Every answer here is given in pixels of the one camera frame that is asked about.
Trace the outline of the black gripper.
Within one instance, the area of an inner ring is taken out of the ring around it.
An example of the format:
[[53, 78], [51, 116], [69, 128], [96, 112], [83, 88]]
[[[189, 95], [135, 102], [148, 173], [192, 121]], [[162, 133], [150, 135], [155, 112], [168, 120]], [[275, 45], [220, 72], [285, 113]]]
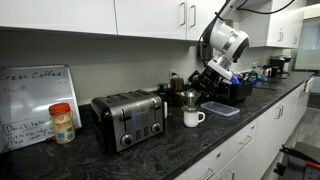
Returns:
[[215, 90], [215, 84], [220, 78], [221, 75], [218, 72], [207, 66], [198, 76], [196, 80], [196, 87], [201, 91], [211, 93]]

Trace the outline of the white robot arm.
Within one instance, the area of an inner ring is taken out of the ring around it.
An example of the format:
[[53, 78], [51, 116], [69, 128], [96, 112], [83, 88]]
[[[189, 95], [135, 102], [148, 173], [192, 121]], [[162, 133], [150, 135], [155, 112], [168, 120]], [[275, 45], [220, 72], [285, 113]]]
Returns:
[[198, 91], [211, 93], [214, 84], [220, 77], [231, 84], [239, 84], [239, 80], [229, 66], [236, 62], [249, 47], [249, 36], [225, 23], [225, 20], [236, 10], [241, 0], [226, 0], [225, 4], [208, 24], [203, 32], [203, 42], [216, 49], [217, 52], [208, 62], [205, 70], [191, 83], [190, 87]]

